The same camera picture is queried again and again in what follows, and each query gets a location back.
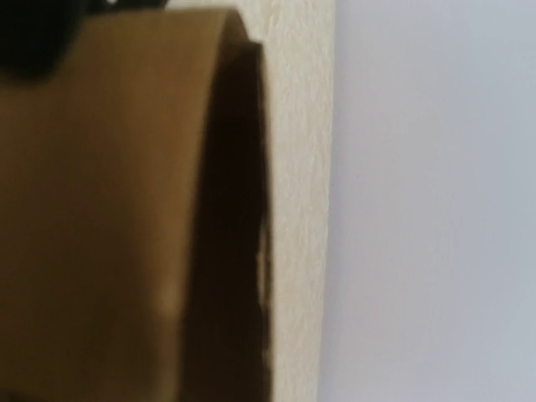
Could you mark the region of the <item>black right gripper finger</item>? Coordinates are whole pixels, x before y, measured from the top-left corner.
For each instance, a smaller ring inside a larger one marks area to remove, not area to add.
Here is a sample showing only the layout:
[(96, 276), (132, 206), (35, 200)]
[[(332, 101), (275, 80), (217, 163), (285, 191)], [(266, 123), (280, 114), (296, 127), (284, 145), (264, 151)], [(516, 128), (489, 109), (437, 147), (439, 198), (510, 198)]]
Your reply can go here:
[(165, 8), (164, 0), (1, 2), (1, 74), (41, 80), (57, 67), (88, 17)]

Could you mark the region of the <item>brown cardboard paper box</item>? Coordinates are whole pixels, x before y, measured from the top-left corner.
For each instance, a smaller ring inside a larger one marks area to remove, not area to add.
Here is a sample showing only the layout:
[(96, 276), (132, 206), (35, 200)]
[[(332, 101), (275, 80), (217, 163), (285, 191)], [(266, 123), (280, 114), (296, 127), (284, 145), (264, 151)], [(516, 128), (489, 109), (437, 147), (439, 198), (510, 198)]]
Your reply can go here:
[(88, 17), (1, 74), (1, 398), (268, 401), (265, 58), (235, 8)]

